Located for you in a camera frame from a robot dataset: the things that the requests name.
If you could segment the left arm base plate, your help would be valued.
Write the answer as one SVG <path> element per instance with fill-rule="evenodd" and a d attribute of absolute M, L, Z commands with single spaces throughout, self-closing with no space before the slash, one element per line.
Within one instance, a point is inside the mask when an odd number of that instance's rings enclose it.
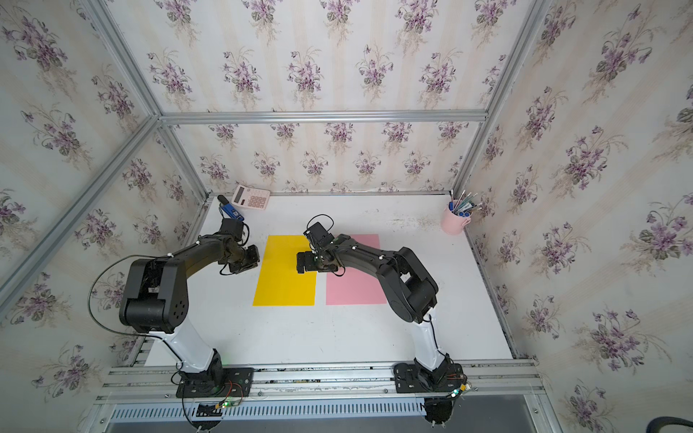
<path fill-rule="evenodd" d="M 245 398 L 253 384 L 251 367 L 227 368 L 212 373 L 184 373 L 176 391 L 177 398 Z"/>

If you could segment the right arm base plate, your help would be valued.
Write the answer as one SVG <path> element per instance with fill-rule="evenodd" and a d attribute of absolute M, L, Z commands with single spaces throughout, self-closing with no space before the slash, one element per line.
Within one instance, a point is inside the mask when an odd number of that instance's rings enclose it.
<path fill-rule="evenodd" d="M 462 366 L 445 359 L 434 370 L 418 362 L 400 363 L 393 367 L 397 393 L 454 393 L 467 389 L 467 375 Z"/>

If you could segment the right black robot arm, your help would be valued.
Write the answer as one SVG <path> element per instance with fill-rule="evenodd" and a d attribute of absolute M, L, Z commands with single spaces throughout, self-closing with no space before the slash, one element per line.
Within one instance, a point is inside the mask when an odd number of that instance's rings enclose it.
<path fill-rule="evenodd" d="M 310 251 L 297 254 L 297 272 L 336 274 L 351 268 L 377 279 L 395 315 L 413 325 L 415 356 L 411 367 L 415 375 L 429 389 L 446 379 L 453 362 L 441 351 L 435 336 L 439 287 L 413 250 L 380 250 L 351 236 L 332 236 L 317 228 L 307 229 L 304 235 Z"/>

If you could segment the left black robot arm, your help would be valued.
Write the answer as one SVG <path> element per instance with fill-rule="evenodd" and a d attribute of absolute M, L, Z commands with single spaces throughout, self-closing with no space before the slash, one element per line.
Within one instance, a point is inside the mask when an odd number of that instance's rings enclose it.
<path fill-rule="evenodd" d="M 134 261 L 123 291 L 120 322 L 164 342 L 184 375 L 216 378 L 223 371 L 220 355 L 187 319 L 188 279 L 211 264 L 220 266 L 222 276 L 258 267 L 258 249 L 249 245 L 249 237 L 245 222 L 224 218 L 217 232 L 200 236 L 192 245 L 166 256 Z"/>

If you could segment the yellow rectangular paper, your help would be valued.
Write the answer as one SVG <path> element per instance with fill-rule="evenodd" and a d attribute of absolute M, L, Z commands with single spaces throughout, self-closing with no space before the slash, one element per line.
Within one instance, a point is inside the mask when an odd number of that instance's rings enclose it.
<path fill-rule="evenodd" d="M 303 236 L 269 236 L 254 294 L 254 307 L 315 305 L 316 275 L 299 274 L 297 254 L 310 252 Z"/>

